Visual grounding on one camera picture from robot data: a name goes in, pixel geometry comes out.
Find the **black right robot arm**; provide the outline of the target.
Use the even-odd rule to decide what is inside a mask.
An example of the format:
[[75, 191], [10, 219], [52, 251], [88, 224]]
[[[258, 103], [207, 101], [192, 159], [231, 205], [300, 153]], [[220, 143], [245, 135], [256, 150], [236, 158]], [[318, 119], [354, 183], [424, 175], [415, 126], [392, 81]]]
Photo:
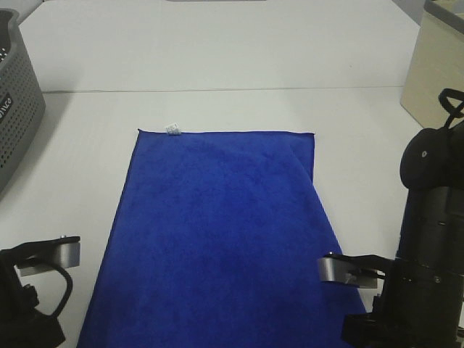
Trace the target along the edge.
[[382, 279], [370, 312], [347, 315], [353, 347], [461, 347], [463, 327], [463, 125], [426, 128], [400, 165], [407, 187], [394, 259], [341, 255], [347, 283]]

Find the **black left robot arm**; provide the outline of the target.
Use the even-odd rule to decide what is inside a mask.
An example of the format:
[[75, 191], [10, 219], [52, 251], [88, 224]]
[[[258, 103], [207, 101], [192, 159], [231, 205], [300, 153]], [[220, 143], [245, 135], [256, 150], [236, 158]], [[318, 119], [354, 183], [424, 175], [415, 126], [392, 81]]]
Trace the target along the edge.
[[65, 341], [56, 317], [36, 309], [36, 288], [23, 286], [11, 258], [1, 253], [1, 346], [58, 347]]

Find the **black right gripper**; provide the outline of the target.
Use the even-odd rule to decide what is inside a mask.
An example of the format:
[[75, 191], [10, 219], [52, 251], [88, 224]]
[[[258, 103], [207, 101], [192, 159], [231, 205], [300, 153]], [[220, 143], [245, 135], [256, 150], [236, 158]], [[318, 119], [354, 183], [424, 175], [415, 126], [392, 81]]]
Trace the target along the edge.
[[396, 259], [373, 311], [346, 315], [341, 339], [353, 347], [462, 347], [463, 276]]

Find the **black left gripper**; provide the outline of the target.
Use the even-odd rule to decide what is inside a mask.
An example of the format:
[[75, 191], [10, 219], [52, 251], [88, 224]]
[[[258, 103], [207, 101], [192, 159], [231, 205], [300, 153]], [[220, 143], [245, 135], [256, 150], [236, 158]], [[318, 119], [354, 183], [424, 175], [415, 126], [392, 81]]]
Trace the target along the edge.
[[58, 347], [65, 341], [56, 317], [37, 310], [36, 288], [22, 285], [14, 269], [1, 269], [1, 346]]

